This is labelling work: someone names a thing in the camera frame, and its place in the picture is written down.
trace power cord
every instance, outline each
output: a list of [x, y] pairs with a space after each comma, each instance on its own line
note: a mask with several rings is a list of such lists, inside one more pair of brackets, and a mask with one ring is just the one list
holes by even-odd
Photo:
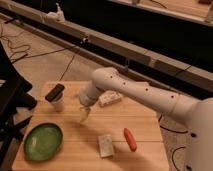
[[31, 46], [29, 44], [24, 44], [21, 46], [14, 47], [13, 42], [9, 39], [9, 37], [19, 37], [21, 34], [23, 34], [23, 31], [15, 36], [4, 35], [4, 27], [3, 27], [2, 22], [0, 22], [0, 25], [1, 25], [0, 39], [7, 42], [7, 46], [10, 49], [10, 51], [12, 52], [12, 55], [9, 56], [9, 58], [11, 59], [13, 56], [20, 54], [20, 53], [24, 53], [23, 56], [27, 56], [28, 55], [27, 51], [31, 48]]
[[73, 54], [71, 60], [69, 61], [69, 63], [67, 64], [67, 67], [65, 69], [65, 71], [63, 72], [63, 74], [61, 75], [61, 78], [59, 79], [59, 81], [62, 81], [63, 77], [65, 76], [65, 74], [67, 73], [70, 65], [72, 64], [72, 62], [74, 61], [75, 59], [75, 56], [78, 54], [78, 52], [80, 51], [81, 47], [79, 46], [79, 48], [76, 50], [76, 52]]
[[177, 165], [175, 164], [175, 159], [174, 159], [175, 153], [176, 153], [178, 150], [180, 150], [180, 149], [185, 149], [185, 148], [186, 148], [185, 146], [179, 147], [179, 148], [176, 148], [176, 149], [172, 152], [172, 163], [173, 163], [173, 165], [174, 165], [174, 167], [175, 167], [175, 169], [176, 169], [177, 171], [181, 171], [181, 170], [178, 169]]
[[62, 52], [62, 51], [65, 51], [65, 50], [71, 50], [71, 49], [73, 49], [75, 47], [77, 47], [77, 45], [73, 45], [72, 47], [62, 48], [62, 49], [51, 51], [51, 52], [41, 53], [41, 54], [38, 54], [38, 55], [22, 56], [20, 58], [13, 59], [12, 63], [15, 64], [16, 62], [18, 62], [20, 60], [23, 60], [23, 59], [36, 58], [36, 57], [41, 57], [41, 56], [45, 56], [45, 55], [49, 55], [49, 54]]
[[67, 71], [68, 71], [70, 65], [71, 65], [72, 62], [74, 61], [75, 56], [76, 56], [76, 55], [78, 54], [78, 52], [81, 50], [83, 44], [88, 43], [88, 42], [89, 42], [89, 37], [88, 37], [88, 36], [85, 36], [85, 37], [81, 40], [80, 45], [78, 46], [79, 48], [78, 48], [78, 49], [76, 50], [76, 52], [73, 54], [73, 56], [72, 56], [70, 62], [68, 63], [68, 65], [67, 65], [65, 71], [64, 71], [63, 74], [61, 75], [61, 78], [59, 79], [59, 81], [61, 81], [61, 80], [63, 79], [64, 75], [67, 73]]

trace black chair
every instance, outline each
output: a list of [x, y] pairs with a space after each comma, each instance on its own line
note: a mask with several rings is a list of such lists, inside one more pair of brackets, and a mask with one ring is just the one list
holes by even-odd
[[22, 140], [20, 129], [25, 127], [30, 118], [14, 125], [13, 115], [16, 107], [34, 108], [37, 101], [27, 94], [32, 85], [26, 81], [13, 67], [0, 42], [0, 80], [5, 82], [0, 86], [0, 166], [13, 138]]

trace white object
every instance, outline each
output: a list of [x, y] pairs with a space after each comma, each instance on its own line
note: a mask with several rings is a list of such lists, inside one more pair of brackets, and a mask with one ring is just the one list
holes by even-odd
[[60, 98], [56, 98], [51, 102], [51, 105], [55, 109], [56, 112], [62, 112], [64, 110], [64, 98], [63, 96]]
[[58, 19], [58, 14], [56, 12], [49, 12], [46, 15], [46, 17], [49, 18], [49, 19], [53, 19], [53, 20], [59, 20]]
[[92, 80], [80, 91], [80, 103], [92, 106], [107, 90], [120, 92], [188, 128], [186, 160], [181, 170], [213, 170], [213, 98], [201, 101], [176, 92], [140, 85], [121, 78], [118, 71], [110, 67], [93, 72]]
[[109, 134], [100, 135], [98, 137], [98, 144], [101, 157], [109, 157], [115, 154], [112, 144], [112, 138]]
[[120, 102], [122, 95], [115, 91], [107, 91], [99, 97], [99, 105], [105, 107], [117, 102]]
[[57, 12], [49, 12], [46, 15], [46, 17], [49, 19], [53, 19], [55, 21], [65, 22], [64, 12], [61, 10], [59, 3], [56, 3], [56, 5], [57, 5]]
[[61, 7], [59, 6], [59, 3], [56, 3], [57, 5], [57, 14], [58, 14], [58, 20], [60, 22], [65, 22], [64, 12], [61, 10]]

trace small white box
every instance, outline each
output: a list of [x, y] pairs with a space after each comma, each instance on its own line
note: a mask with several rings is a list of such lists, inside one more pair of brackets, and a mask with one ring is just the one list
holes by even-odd
[[115, 91], [107, 91], [99, 97], [99, 105], [101, 107], [108, 106], [120, 102], [122, 95]]
[[113, 156], [115, 154], [112, 144], [112, 138], [109, 134], [98, 136], [98, 144], [100, 148], [100, 155], [102, 158]]

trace cable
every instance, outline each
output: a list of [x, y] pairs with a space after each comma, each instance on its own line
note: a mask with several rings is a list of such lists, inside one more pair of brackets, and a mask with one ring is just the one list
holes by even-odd
[[78, 49], [76, 50], [76, 52], [73, 54], [73, 56], [72, 56], [70, 62], [68, 63], [68, 65], [67, 65], [65, 71], [64, 71], [63, 74], [61, 75], [61, 78], [59, 79], [59, 81], [61, 81], [61, 80], [63, 79], [64, 75], [67, 73], [67, 71], [68, 71], [70, 65], [71, 65], [72, 62], [74, 61], [75, 56], [78, 54], [78, 52], [80, 51], [80, 49], [81, 49], [81, 46], [79, 46], [79, 48], [78, 48]]
[[4, 35], [4, 27], [3, 27], [2, 22], [0, 22], [0, 24], [1, 24], [0, 39], [7, 42], [7, 46], [10, 49], [10, 51], [12, 52], [12, 55], [9, 56], [9, 58], [11, 59], [13, 56], [20, 54], [20, 53], [24, 53], [23, 56], [27, 56], [28, 55], [27, 51], [31, 48], [31, 46], [29, 44], [24, 44], [21, 46], [14, 47], [13, 42], [8, 38], [8, 37], [18, 37], [21, 34], [23, 34], [24, 31], [22, 31], [21, 33], [19, 33], [18, 35], [15, 35], [15, 36], [10, 36], [10, 35], [6, 36], [6, 35]]
[[[163, 115], [161, 115], [161, 116], [158, 118], [159, 124], [160, 124], [160, 121], [162, 120], [162, 118], [163, 118]], [[188, 131], [176, 131], [176, 130], [172, 130], [172, 129], [166, 128], [166, 127], [164, 127], [164, 126], [162, 126], [162, 125], [160, 125], [160, 128], [162, 128], [162, 129], [164, 129], [164, 130], [166, 130], [166, 131], [172, 132], [172, 133], [176, 133], [176, 134], [187, 134], [187, 133], [188, 133]]]
[[150, 0], [150, 1], [162, 6], [165, 9], [167, 9], [167, 7], [165, 5], [163, 5], [162, 3], [158, 2], [158, 1], [155, 1], [155, 0]]
[[23, 60], [23, 59], [29, 59], [29, 58], [36, 58], [36, 57], [41, 57], [41, 56], [45, 56], [45, 55], [49, 55], [49, 54], [54, 54], [54, 53], [57, 53], [57, 52], [62, 52], [62, 51], [65, 51], [65, 50], [70, 50], [70, 49], [73, 49], [77, 47], [77, 45], [73, 45], [72, 47], [67, 47], [67, 48], [63, 48], [63, 49], [59, 49], [59, 50], [55, 50], [55, 51], [51, 51], [51, 52], [46, 52], [46, 53], [41, 53], [41, 54], [38, 54], [38, 55], [33, 55], [33, 56], [22, 56], [20, 58], [16, 58], [16, 59], [13, 59], [12, 63], [16, 63], [20, 60]]
[[179, 147], [179, 148], [176, 148], [176, 149], [172, 152], [172, 163], [173, 163], [173, 165], [174, 165], [174, 167], [175, 167], [175, 169], [176, 169], [177, 171], [180, 171], [180, 169], [178, 169], [177, 165], [175, 164], [174, 155], [175, 155], [175, 153], [176, 153], [178, 150], [180, 150], [180, 149], [185, 149], [185, 148], [186, 148], [185, 146]]

